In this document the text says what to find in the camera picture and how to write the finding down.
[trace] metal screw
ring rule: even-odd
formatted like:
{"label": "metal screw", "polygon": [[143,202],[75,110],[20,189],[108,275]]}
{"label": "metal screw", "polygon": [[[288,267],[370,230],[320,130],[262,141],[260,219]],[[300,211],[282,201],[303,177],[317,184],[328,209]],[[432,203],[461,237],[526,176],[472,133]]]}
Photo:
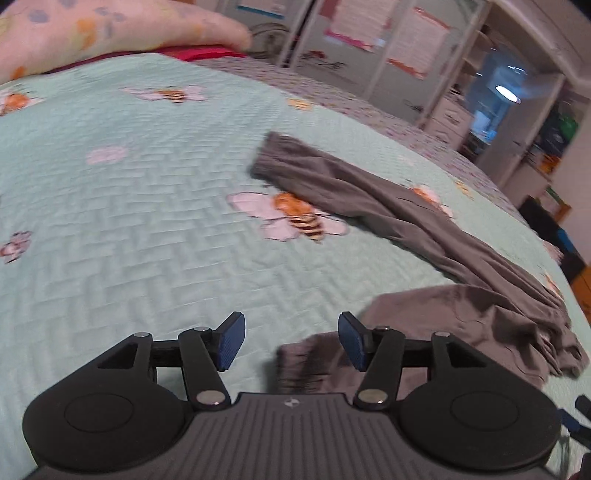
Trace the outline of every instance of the metal screw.
{"label": "metal screw", "polygon": [[197,401],[202,405],[219,405],[226,400],[226,396],[219,390],[204,390],[197,395]]}
{"label": "metal screw", "polygon": [[380,404],[384,403],[388,399],[388,394],[377,388],[367,388],[359,392],[357,398],[365,403]]}

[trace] green object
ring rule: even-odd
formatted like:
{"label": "green object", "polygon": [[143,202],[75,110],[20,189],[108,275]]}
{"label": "green object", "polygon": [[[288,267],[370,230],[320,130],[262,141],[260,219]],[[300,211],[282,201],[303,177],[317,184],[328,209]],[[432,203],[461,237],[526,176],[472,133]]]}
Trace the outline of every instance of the green object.
{"label": "green object", "polygon": [[548,187],[546,188],[546,192],[548,193],[548,195],[550,195],[554,200],[556,200],[556,202],[558,203],[564,203],[562,201],[562,199],[558,196],[558,193],[556,193],[554,191],[554,189],[552,187]]}
{"label": "green object", "polygon": [[560,132],[569,142],[573,139],[575,133],[579,129],[579,124],[571,116],[560,117]]}

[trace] floral pillow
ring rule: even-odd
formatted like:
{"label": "floral pillow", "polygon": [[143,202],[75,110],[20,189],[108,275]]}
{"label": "floral pillow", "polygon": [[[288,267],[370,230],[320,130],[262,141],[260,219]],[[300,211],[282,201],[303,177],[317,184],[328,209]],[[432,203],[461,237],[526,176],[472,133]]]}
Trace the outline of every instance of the floral pillow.
{"label": "floral pillow", "polygon": [[0,85],[114,51],[216,44],[246,50],[251,35],[173,0],[16,0],[0,15]]}

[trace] bed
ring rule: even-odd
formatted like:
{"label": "bed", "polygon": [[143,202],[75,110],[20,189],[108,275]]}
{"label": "bed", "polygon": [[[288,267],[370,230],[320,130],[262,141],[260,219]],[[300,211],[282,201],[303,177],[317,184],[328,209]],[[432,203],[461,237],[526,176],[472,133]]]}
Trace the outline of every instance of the bed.
{"label": "bed", "polygon": [[[34,467],[20,426],[27,404],[131,333],[171,339],[241,310],[246,341],[222,375],[235,397],[268,390],[277,347],[334,330],[342,310],[453,282],[354,226],[320,245],[264,238],[261,221],[228,196],[275,193],[248,173],[271,130],[396,183],[428,186],[462,229],[541,282],[549,275],[591,348],[558,265],[492,183],[346,93],[251,59],[194,65],[151,53],[27,77],[0,92],[35,100],[0,117],[0,234],[8,242],[30,232],[26,248],[0,265],[3,479]],[[158,376],[181,394],[178,372]],[[551,378],[544,391],[571,409],[590,384],[587,371],[577,381]],[[570,448],[557,447],[552,470],[577,468],[582,451]]]}

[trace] gray fabric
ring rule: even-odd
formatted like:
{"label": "gray fabric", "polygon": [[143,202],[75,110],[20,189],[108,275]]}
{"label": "gray fabric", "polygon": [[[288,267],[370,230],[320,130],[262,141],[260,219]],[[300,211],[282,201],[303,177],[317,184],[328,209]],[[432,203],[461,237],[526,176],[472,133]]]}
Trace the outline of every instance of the gray fabric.
{"label": "gray fabric", "polygon": [[[411,190],[274,132],[252,174],[360,221],[460,283],[378,297],[363,315],[366,325],[391,325],[416,339],[452,332],[537,387],[548,373],[576,377],[588,365],[560,298]],[[412,389],[415,377],[403,389]],[[350,392],[361,376],[335,334],[324,334],[282,347],[279,380],[283,391]]]}

